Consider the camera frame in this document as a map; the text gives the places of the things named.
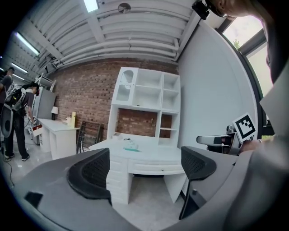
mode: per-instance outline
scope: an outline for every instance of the white table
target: white table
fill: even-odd
[[[164,175],[164,181],[173,203],[176,202],[186,180],[181,165],[181,150],[161,147],[147,141],[136,141],[141,152],[124,149],[123,140],[108,139],[97,143],[90,150],[109,148],[110,171],[107,189],[113,202],[128,204],[133,174]]]
[[[40,147],[43,152],[51,152],[56,160],[76,154],[76,130],[60,121],[38,119],[43,126],[40,135]]]

